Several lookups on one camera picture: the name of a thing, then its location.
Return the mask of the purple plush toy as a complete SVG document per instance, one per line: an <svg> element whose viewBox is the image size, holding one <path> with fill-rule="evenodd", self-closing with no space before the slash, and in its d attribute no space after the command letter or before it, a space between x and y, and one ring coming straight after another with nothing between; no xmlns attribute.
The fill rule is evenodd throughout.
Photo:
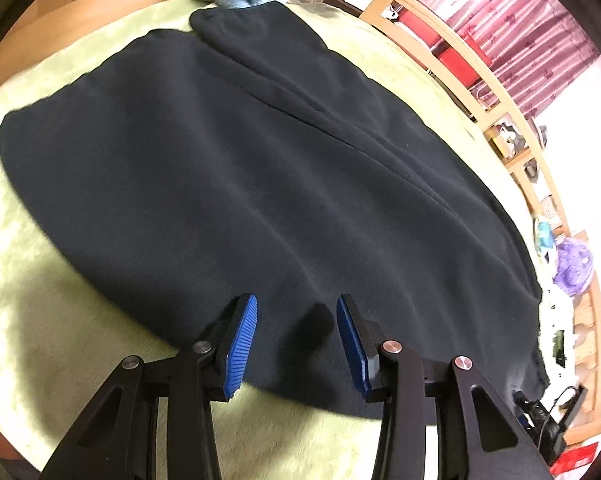
<svg viewBox="0 0 601 480"><path fill-rule="evenodd" d="M583 240L566 237L557 246L558 270L553 282L570 297L582 294L593 280L593 254Z"/></svg>

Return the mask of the red box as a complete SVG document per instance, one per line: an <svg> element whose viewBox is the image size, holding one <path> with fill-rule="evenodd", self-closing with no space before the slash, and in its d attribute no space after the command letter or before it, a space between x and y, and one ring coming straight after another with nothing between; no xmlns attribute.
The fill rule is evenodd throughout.
<svg viewBox="0 0 601 480"><path fill-rule="evenodd" d="M579 480L583 478L596 458L597 449L597 442L579 448L569 448L550 467L552 477L557 480Z"/></svg>

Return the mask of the green bed blanket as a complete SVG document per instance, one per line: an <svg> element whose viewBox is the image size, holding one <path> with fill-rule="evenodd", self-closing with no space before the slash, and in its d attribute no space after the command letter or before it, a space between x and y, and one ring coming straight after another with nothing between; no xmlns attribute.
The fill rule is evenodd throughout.
<svg viewBox="0 0 601 480"><path fill-rule="evenodd" d="M54 49L0 87L6 114L50 96L156 28L185 30L210 0L152 4ZM292 10L369 77L403 99L491 189L530 242L522 193L483 134L442 90L369 25L323 3ZM0 162L0 431L34 466L46 464L63 434L113 367L128 354L169 356L166 342L95 291L40 231ZM227 479L366 479L380 425L243 386L214 414Z"/></svg>

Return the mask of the black pants with white stripes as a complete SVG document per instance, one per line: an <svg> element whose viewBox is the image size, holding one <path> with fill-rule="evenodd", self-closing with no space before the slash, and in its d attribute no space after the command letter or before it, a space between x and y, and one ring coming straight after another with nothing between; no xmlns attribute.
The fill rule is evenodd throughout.
<svg viewBox="0 0 601 480"><path fill-rule="evenodd" d="M250 292L247 381L374 417L337 298L505 401L548 385L541 298L497 197L404 101L279 3L195 11L5 116L0 159L68 262L183 348Z"/></svg>

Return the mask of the wooden bed frame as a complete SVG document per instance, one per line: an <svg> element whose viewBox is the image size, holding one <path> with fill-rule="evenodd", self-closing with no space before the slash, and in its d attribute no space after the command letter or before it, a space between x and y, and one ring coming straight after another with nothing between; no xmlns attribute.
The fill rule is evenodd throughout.
<svg viewBox="0 0 601 480"><path fill-rule="evenodd" d="M90 34L90 32L96 32L102 27L110 25L120 20L121 18L125 18L125 16L131 13L137 12L146 8L147 6L151 6L152 4L160 3L163 1L166 0L35 0L33 3L31 3L30 6L28 6L28 8L25 10L22 16L20 16L20 18L14 23L14 25L8 31L6 36L3 38L2 43L0 44L0 87L13 76L18 75L24 70L28 70L28 68L31 68L32 66L40 63L54 49L64 49L72 46L78 40L81 34ZM288 4L285 7L288 10L291 10L299 18L299 16L292 10L292 4L293 3ZM150 30L149 32L153 32L153 30L157 29L189 32L191 30L190 18L189 26L185 30L178 30L173 28L156 28ZM372 29L376 30L381 36L389 40L394 46L401 50L401 53L404 53L404 55L407 56L407 59L409 61L415 63L418 72L427 77L428 81L433 82L437 89L442 90L442 92L445 93L445 96L448 96L451 103L453 103L453 105L457 107L461 115L467 118L471 125L479 129L479 132L483 134L486 144L488 148L491 149L491 151L493 151L493 144L491 144L491 140L489 140L487 136L487 131L490 128L493 128L495 125L497 125L498 122L518 122L521 119L523 113L521 112L521 110L519 110L519 108L517 107L517 103L514 102L514 99L511 98L506 88L503 87L503 85L500 84L499 81L491 80L482 82L474 88L465 87L463 84L461 84L461 82L455 76L455 74L446 66L434 62L422 62L420 58L421 49L417 46L415 40L409 35L409 32L404 27L389 23L389 21L387 21L386 18L383 18L383 16L375 10L366 12L361 18L357 18L357 20L362 21L363 23L369 25ZM361 70L368 78L374 80L373 78L369 77L361 68L359 68L359 70ZM514 184L522 193L523 198L525 200L525 204L527 206L527 195L519 188L519 182L517 182L517 173L510 164L508 164L507 162L503 162L496 155L495 157L498 159L498 162L500 162L502 167L506 169L508 176L513 180ZM8 182L9 185L11 185L12 190L15 192L9 178ZM30 214L23 201L18 197L16 192L15 194L22 203L22 205L25 207L28 214L31 216L31 219L35 222L34 217ZM118 307L118 305L114 304L114 302L108 299L107 296L101 294L101 292L99 292L98 289L96 289L84 277L84 275L80 274L68 262L68 260L63 256L63 254L58 250L58 248L51 242L49 237L46 236L46 238L61 254L64 260L92 288L94 288L96 292L102 295L110 304L113 304L113 306ZM523 240L523 242L529 250L529 255L531 256L532 241L525 242L525 240ZM532 256L531 259L534 265L537 282L539 286L543 286L546 280L543 277L543 274L541 273L540 266L536 261L533 260ZM168 346L172 346L172 344L170 344L168 341L154 334L151 330L148 329L148 327L136 321L127 312L122 310L121 307L118 307L118 309L121 310L122 313L127 315L128 318L131 318L134 322L137 322L142 327L144 327L152 335L156 336L161 341L166 342ZM540 356L541 360L543 361L543 367L545 368L548 377L548 385L545 390L546 392L549 391L552 387L558 385L561 377L560 374L553 369L552 363L547 353L540 351ZM272 394L277 398L309 406L310 408L315 408L314 406L287 399L283 396L278 396L276 393L257 388L251 385L249 382L247 382L247 385L252 386L257 390L264 391L265 393ZM356 417L361 419L372 418L335 413L327 410L322 410L322 408L315 409L348 417Z"/></svg>

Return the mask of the red patterned curtain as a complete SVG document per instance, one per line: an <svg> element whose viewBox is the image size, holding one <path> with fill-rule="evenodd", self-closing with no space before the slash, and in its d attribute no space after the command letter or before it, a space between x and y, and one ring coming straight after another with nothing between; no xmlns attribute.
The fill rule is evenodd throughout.
<svg viewBox="0 0 601 480"><path fill-rule="evenodd" d="M487 56L523 115L535 117L600 56L559 0L419 0Z"/></svg>

